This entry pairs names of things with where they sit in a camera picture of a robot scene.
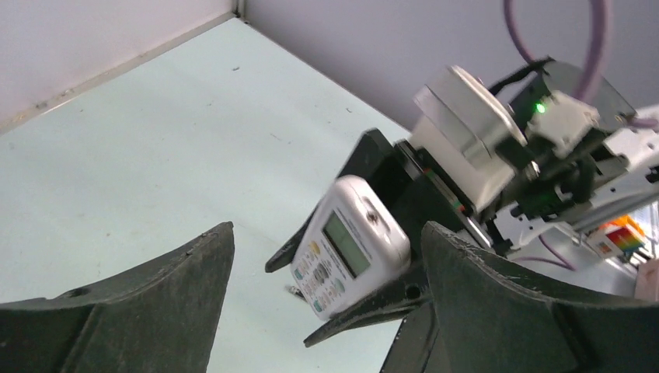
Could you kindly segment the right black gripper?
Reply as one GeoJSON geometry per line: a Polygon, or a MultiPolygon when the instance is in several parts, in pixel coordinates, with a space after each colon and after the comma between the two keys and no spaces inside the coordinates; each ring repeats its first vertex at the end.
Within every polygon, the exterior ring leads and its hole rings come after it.
{"type": "MultiPolygon", "coordinates": [[[[415,150],[406,140],[392,144],[378,129],[363,132],[340,175],[359,176],[368,182],[407,234],[414,253],[420,252],[421,231],[427,221],[452,232],[481,234],[476,241],[493,253],[510,251],[510,242],[500,236],[492,221],[485,229],[479,227],[472,205],[451,188],[452,180],[432,156],[415,150]]],[[[312,217],[313,213],[265,263],[266,273],[292,263],[312,217]]],[[[426,271],[417,262],[394,281],[330,318],[304,339],[304,345],[312,347],[350,329],[401,319],[429,298],[426,271]]]]}

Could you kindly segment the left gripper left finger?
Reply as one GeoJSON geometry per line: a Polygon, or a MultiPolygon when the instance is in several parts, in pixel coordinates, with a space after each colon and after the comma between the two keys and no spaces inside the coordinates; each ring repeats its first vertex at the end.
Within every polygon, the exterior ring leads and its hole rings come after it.
{"type": "Polygon", "coordinates": [[[223,222],[148,262],[1,306],[3,372],[204,372],[234,260],[223,222]]]}

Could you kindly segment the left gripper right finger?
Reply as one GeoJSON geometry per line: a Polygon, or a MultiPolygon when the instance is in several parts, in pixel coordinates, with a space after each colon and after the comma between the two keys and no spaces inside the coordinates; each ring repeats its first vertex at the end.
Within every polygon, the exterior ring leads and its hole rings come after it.
{"type": "Polygon", "coordinates": [[[656,372],[658,305],[538,274],[428,222],[429,301],[383,372],[656,372]]]}

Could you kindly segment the white remote control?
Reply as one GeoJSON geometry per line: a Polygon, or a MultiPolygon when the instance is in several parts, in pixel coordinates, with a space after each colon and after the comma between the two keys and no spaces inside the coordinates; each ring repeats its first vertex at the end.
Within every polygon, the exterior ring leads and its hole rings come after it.
{"type": "Polygon", "coordinates": [[[319,202],[291,274],[326,321],[396,279],[410,263],[407,234],[366,180],[347,175],[319,202]]]}

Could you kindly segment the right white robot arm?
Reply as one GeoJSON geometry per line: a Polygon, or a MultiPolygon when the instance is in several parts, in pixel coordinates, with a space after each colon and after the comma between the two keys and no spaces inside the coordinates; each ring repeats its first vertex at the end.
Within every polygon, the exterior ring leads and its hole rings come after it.
{"type": "Polygon", "coordinates": [[[514,218],[570,224],[596,221],[598,191],[637,168],[613,141],[654,134],[592,65],[530,60],[490,86],[451,66],[417,94],[421,115],[408,138],[391,143],[365,131],[337,175],[363,180],[410,241],[392,280],[329,314],[312,346],[337,333],[403,317],[431,300],[421,234],[428,222],[466,232],[505,257],[522,244],[503,235],[503,210],[514,218]]]}

